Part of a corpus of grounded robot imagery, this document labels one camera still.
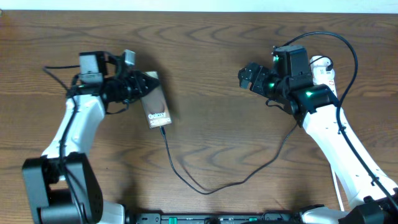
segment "wood grain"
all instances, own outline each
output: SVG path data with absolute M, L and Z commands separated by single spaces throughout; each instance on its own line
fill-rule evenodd
M 21 167 L 55 135 L 62 88 L 43 65 L 78 64 L 78 53 L 137 54 L 137 67 L 162 76 L 174 123 L 167 126 L 175 166 L 205 189 L 242 180 L 269 160 L 294 125 L 239 88 L 249 61 L 270 66 L 271 48 L 313 30 L 345 36 L 359 58 L 344 105 L 363 144 L 398 181 L 398 16 L 377 14 L 9 11 L 0 18 L 0 223 L 30 223 Z M 335 62 L 338 93 L 353 72 L 349 50 L 329 37 L 299 42 Z M 75 70 L 58 71 L 69 83 Z M 313 203 L 338 208 L 325 156 L 302 129 L 279 159 L 248 183 L 202 196 L 172 172 L 159 130 L 140 103 L 99 126 L 90 162 L 106 200 L 133 210 L 263 212 Z

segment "white wall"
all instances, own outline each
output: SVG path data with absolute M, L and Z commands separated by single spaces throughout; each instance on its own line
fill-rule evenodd
M 397 0 L 1 0 L 0 9 L 398 13 Z

